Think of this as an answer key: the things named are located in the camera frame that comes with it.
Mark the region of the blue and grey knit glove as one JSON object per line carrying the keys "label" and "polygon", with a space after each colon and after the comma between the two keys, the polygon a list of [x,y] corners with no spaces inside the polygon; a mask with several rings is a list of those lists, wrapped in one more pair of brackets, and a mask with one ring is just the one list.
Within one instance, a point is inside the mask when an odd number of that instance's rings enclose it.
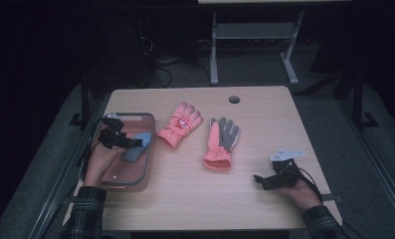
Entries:
{"label": "blue and grey knit glove", "polygon": [[133,147],[121,156],[121,160],[136,163],[140,156],[145,152],[151,141],[151,133],[148,131],[137,133],[133,139],[141,139],[141,146]]}

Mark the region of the pink glove with red print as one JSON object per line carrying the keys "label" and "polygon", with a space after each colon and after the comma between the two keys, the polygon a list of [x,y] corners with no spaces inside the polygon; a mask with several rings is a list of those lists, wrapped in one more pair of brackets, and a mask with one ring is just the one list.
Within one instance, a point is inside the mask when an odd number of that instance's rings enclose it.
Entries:
{"label": "pink glove with red print", "polygon": [[201,113],[192,105],[181,103],[173,112],[169,122],[157,132],[161,142],[175,149],[180,141],[203,121]]}

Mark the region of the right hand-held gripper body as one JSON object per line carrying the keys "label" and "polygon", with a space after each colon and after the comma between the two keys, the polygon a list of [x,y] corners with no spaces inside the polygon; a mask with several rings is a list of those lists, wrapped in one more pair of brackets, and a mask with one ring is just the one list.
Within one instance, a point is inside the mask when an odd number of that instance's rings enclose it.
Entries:
{"label": "right hand-held gripper body", "polygon": [[270,157],[276,174],[267,177],[264,185],[267,185],[269,190],[295,186],[300,176],[295,158],[303,155],[302,150],[280,148],[275,155]]}

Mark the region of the grey metal stand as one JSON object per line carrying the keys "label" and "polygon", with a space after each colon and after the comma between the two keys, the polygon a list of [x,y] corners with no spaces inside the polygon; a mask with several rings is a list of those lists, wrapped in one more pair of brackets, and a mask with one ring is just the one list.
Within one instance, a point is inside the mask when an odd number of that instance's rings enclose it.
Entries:
{"label": "grey metal stand", "polygon": [[209,60],[210,85],[219,84],[217,64],[217,42],[219,40],[288,40],[288,48],[280,53],[283,66],[292,85],[298,85],[296,72],[291,62],[291,56],[304,16],[299,11],[293,22],[279,23],[219,23],[217,13],[212,14],[211,53]]}

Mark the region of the person's left hand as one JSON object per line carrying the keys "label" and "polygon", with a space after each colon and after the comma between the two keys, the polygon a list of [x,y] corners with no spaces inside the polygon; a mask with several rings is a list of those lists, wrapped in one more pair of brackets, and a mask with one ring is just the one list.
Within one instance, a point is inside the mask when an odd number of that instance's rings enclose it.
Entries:
{"label": "person's left hand", "polygon": [[98,143],[94,147],[89,159],[84,186],[100,187],[105,171],[123,153],[125,153],[125,148],[118,146],[107,148],[101,143]]}

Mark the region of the pink plastic basin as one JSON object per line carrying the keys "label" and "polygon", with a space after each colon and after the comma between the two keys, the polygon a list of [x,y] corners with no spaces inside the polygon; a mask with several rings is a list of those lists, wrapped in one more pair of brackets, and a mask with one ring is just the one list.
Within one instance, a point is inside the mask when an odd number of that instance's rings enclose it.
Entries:
{"label": "pink plastic basin", "polygon": [[[139,192],[144,190],[147,186],[152,158],[152,141],[154,139],[155,132],[154,116],[149,113],[109,113],[103,116],[103,118],[121,120],[124,123],[124,127],[121,131],[125,132],[126,137],[129,139],[133,138],[137,133],[148,131],[151,133],[151,141],[136,163],[123,161],[120,159],[121,156],[115,159],[110,167],[105,171],[101,180],[101,185],[106,190],[129,192]],[[92,154],[94,145],[99,142],[99,132],[105,128],[105,125],[100,121],[100,119],[98,119],[94,124],[92,133],[89,136],[80,172],[81,180],[85,179],[89,157]]]}

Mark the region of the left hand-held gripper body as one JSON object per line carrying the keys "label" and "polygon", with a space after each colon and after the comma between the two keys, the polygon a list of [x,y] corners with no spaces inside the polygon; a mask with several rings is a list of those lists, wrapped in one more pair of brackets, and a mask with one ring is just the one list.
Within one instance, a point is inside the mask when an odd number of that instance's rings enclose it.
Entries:
{"label": "left hand-held gripper body", "polygon": [[130,148],[130,139],[126,137],[126,133],[122,132],[124,123],[120,119],[101,118],[100,121],[105,125],[99,132],[98,140],[107,148],[119,146]]}

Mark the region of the person's right hand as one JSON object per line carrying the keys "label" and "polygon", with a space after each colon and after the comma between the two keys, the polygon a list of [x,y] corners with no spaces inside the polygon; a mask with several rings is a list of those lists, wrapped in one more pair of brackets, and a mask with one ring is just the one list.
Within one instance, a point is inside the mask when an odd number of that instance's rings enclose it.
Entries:
{"label": "person's right hand", "polygon": [[275,193],[288,198],[301,211],[307,211],[312,207],[320,206],[322,204],[314,191],[302,180],[299,180],[294,187],[276,189]]}

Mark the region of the black post with foot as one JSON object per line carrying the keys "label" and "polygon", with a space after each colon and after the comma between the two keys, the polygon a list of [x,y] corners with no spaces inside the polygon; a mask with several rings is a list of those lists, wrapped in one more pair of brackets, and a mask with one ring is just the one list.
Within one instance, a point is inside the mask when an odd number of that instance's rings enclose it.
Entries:
{"label": "black post with foot", "polygon": [[378,127],[378,123],[371,113],[367,113],[362,109],[363,101],[363,78],[360,73],[356,73],[353,85],[353,101],[352,101],[352,120],[359,130],[366,127]]}
{"label": "black post with foot", "polygon": [[89,87],[87,76],[83,75],[81,83],[81,112],[74,114],[70,125],[79,125],[81,128],[85,128],[90,121],[90,100],[89,100]]}

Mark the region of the pink and grey glove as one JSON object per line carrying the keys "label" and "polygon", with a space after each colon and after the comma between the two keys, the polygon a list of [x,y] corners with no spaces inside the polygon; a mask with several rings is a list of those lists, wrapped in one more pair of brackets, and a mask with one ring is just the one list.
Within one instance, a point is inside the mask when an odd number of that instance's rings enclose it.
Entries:
{"label": "pink and grey glove", "polygon": [[231,153],[238,142],[240,128],[231,119],[225,118],[211,118],[209,126],[208,150],[202,163],[211,170],[228,171],[231,169]]}

